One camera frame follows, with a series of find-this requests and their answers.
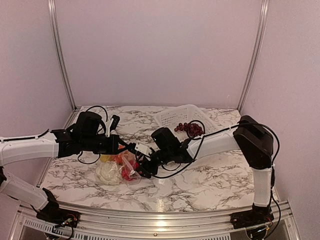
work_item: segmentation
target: white plastic basket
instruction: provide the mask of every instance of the white plastic basket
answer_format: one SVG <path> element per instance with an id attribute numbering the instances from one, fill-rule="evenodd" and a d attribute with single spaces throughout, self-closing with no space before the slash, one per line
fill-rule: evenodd
<path id="1" fill-rule="evenodd" d="M 199 120 L 204 124 L 206 134 L 219 130 L 218 126 L 203 111 L 192 104 L 177 106 L 158 112 L 154 118 L 160 127 L 169 128 L 180 141 L 187 139 L 188 136 L 185 131 L 175 132 L 175 128 L 179 123 L 183 124 L 189 123 L 192 120 Z"/>

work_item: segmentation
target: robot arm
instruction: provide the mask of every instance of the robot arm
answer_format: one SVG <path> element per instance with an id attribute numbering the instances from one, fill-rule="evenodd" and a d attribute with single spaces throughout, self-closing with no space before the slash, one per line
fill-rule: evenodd
<path id="1" fill-rule="evenodd" d="M 140 175 L 146 178 L 156 176 L 158 167 L 168 162 L 190 164 L 205 156 L 241 150 L 254 178 L 254 202 L 252 210 L 236 212 L 231 216 L 235 229 L 263 224 L 274 216 L 270 208 L 271 189 L 275 176 L 272 166 L 273 137 L 249 116 L 240 119 L 237 128 L 220 133 L 203 135 L 197 139 L 179 140 L 165 127 L 156 130 L 151 137 L 159 147 L 139 162 Z"/>
<path id="2" fill-rule="evenodd" d="M 62 158 L 81 151 L 90 151 L 95 154 L 119 154 L 126 149 L 131 150 L 134 144 L 126 144 L 118 135 L 110 132 L 117 127 L 120 120 L 112 116 L 106 125 L 101 116 L 93 112 L 81 112 L 77 122 L 67 129 L 46 131 L 41 135 L 23 136 L 16 138 L 0 138 L 0 193 L 32 205 L 38 210 L 37 218 L 61 224 L 70 215 L 78 219 L 76 211 L 59 208 L 54 195 L 47 189 L 35 187 L 12 173 L 6 171 L 4 166 L 36 158 Z M 99 126 L 104 133 L 98 134 Z"/>

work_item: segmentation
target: white connector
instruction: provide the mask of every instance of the white connector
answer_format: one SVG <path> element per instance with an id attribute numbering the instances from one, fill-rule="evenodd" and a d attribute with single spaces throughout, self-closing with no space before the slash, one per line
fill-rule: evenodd
<path id="1" fill-rule="evenodd" d="M 111 134 L 111 125 L 112 125 L 112 123 L 114 122 L 114 119 L 113 118 L 111 118 L 109 121 L 107 121 L 106 123 L 105 123 L 105 136 L 108 138 L 108 137 L 110 137 L 110 134 Z"/>
<path id="2" fill-rule="evenodd" d="M 134 149 L 146 156 L 150 156 L 152 154 L 152 150 L 148 146 L 143 145 L 142 143 L 139 143 L 139 142 L 135 145 Z"/>

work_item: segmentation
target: yellow fruit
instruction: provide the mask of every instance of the yellow fruit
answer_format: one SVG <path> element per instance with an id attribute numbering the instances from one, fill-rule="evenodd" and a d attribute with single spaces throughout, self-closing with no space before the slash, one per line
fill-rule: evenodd
<path id="1" fill-rule="evenodd" d="M 112 161 L 112 160 L 113 160 L 113 158 L 111 155 L 101 155 L 101 157 L 100 157 L 100 161 L 103 163 L 105 163 L 107 161 Z"/>

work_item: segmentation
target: red grapes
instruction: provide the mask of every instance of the red grapes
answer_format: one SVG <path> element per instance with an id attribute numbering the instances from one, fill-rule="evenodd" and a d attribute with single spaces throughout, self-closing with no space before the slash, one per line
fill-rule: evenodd
<path id="1" fill-rule="evenodd" d="M 178 131 L 185 131 L 188 133 L 188 135 L 191 138 L 194 138 L 196 136 L 201 136 L 202 134 L 204 134 L 204 131 L 202 129 L 201 126 L 199 126 L 196 123 L 179 123 L 178 126 L 176 126 L 176 128 L 174 129 L 175 132 Z"/>

